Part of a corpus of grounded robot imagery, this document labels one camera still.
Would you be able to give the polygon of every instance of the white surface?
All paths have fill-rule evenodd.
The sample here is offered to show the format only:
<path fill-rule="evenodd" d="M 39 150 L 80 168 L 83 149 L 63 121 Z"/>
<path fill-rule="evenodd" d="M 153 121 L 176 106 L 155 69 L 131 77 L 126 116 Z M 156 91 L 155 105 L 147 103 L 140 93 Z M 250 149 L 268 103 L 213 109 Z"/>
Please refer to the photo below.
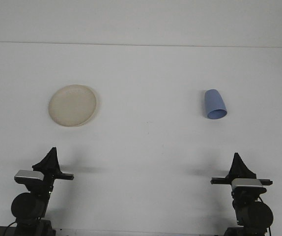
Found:
<path fill-rule="evenodd" d="M 282 0 L 0 0 L 0 41 L 282 47 Z"/>
<path fill-rule="evenodd" d="M 86 125 L 62 127 L 57 88 L 92 87 Z M 216 88 L 228 114 L 205 118 Z M 258 178 L 282 235 L 282 49 L 0 43 L 0 225 L 25 191 L 13 176 L 57 147 L 61 169 L 47 218 L 55 228 L 222 234 L 235 225 L 224 177 L 234 152 Z"/>

